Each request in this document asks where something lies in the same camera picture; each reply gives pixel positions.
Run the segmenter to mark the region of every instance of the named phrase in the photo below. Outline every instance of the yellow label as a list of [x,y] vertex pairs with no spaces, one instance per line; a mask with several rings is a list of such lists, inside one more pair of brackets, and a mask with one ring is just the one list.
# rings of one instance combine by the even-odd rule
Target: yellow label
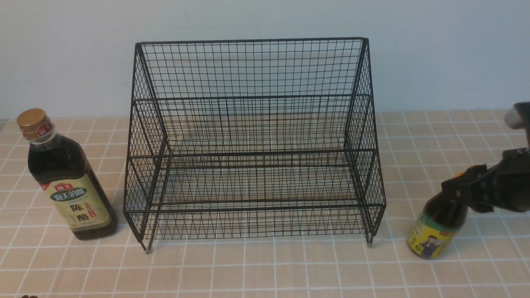
[[421,258],[435,259],[444,251],[455,234],[456,231],[449,231],[422,214],[410,231],[407,244]]
[[88,174],[79,179],[58,180],[42,184],[72,231],[83,231],[104,227],[110,223],[105,208]]

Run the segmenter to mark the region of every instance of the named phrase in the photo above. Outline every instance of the wire rack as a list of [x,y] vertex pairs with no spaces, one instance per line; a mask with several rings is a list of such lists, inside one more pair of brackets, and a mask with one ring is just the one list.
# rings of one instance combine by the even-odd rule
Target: wire rack
[[386,201],[366,38],[142,42],[123,212],[156,239],[364,233]]

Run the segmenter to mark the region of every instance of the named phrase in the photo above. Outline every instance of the black wire rack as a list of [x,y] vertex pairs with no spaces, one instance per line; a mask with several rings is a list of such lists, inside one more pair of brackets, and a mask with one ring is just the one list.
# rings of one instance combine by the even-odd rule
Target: black wire rack
[[155,239],[364,233],[386,207],[366,38],[142,42],[123,212]]

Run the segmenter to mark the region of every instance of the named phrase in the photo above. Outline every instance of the tiled countertop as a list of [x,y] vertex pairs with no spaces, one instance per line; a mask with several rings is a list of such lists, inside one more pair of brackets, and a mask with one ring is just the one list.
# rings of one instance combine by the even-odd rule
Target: tiled countertop
[[[125,220],[76,240],[27,170],[26,140],[0,121],[0,297],[528,297],[530,216],[470,213],[452,246],[424,261],[405,236],[440,183],[526,147],[505,111],[377,115],[388,207],[371,248],[359,235],[160,241],[144,254]],[[83,144],[121,214],[127,118],[55,119]]]

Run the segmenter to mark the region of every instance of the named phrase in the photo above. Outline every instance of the gold bottle cap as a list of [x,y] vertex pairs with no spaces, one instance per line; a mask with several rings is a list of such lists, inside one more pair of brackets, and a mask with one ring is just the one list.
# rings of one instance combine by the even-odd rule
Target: gold bottle cap
[[16,119],[22,135],[26,139],[44,137],[54,129],[53,123],[42,109],[29,109]]

